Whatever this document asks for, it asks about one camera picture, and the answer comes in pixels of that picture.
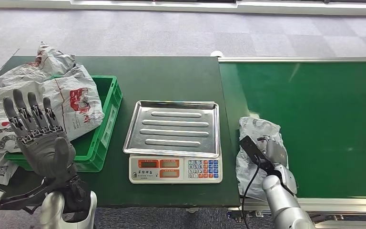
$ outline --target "gray carpet floor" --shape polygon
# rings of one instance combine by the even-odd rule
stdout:
[[[40,41],[78,56],[366,57],[366,17],[0,9],[0,68]],[[99,208],[99,229],[239,229],[223,208]],[[273,228],[251,218],[251,228]],[[0,211],[0,229],[39,228],[39,212]]]

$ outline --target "white wall base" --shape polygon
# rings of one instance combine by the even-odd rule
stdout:
[[[95,10],[161,10],[230,13],[280,13],[366,16],[366,3],[238,1],[237,3],[178,3],[111,0],[0,0],[0,8]]]

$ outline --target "digital scale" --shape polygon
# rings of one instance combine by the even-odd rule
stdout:
[[[138,101],[123,150],[133,184],[220,183],[218,105]]]
[[[222,181],[222,159],[130,155],[133,184],[198,184]]]

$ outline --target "robot finger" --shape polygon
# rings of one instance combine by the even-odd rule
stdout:
[[[33,114],[34,120],[39,126],[40,131],[44,134],[50,132],[43,112],[41,111],[41,109],[39,108],[39,104],[37,103],[36,94],[33,92],[27,93],[27,99],[29,101],[31,113]]]
[[[10,125],[18,138],[20,138],[24,144],[31,142],[32,139],[27,132],[26,127],[23,125],[18,115],[16,114],[16,111],[13,108],[13,101],[9,97],[3,98],[3,110],[5,111],[5,114],[9,119]]]
[[[70,148],[67,140],[63,137],[57,137],[54,141],[54,164],[55,171],[63,172],[67,169],[68,163],[70,163]]]
[[[26,129],[29,131],[31,137],[39,137],[41,135],[40,131],[37,128],[36,122],[27,111],[26,104],[23,100],[23,94],[19,89],[13,90],[13,99],[15,100],[15,104],[18,108],[20,118]]]
[[[54,112],[51,109],[51,100],[47,97],[44,97],[43,105],[44,105],[45,116],[47,118],[48,123],[50,124],[50,129],[55,132],[63,131],[62,127],[58,123],[57,117],[55,116]]]

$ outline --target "robotic arm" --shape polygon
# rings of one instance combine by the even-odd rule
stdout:
[[[293,173],[286,167],[284,149],[268,137],[266,154],[263,154],[253,140],[246,136],[240,146],[255,164],[266,171],[267,177],[262,182],[266,194],[274,227],[276,229],[316,229],[309,215],[301,209],[296,200],[297,187]]]
[[[23,209],[33,214],[41,208],[43,229],[91,229],[97,198],[87,184],[77,175],[73,163],[75,149],[51,109],[49,98],[43,99],[44,113],[39,108],[36,95],[27,95],[31,114],[26,108],[22,92],[13,90],[13,99],[19,115],[9,97],[3,99],[3,108],[10,125],[18,136],[17,144],[31,168],[44,176],[42,184],[28,193],[1,198],[0,210]],[[33,209],[27,206],[38,204]],[[70,222],[64,222],[63,213],[78,213]]]

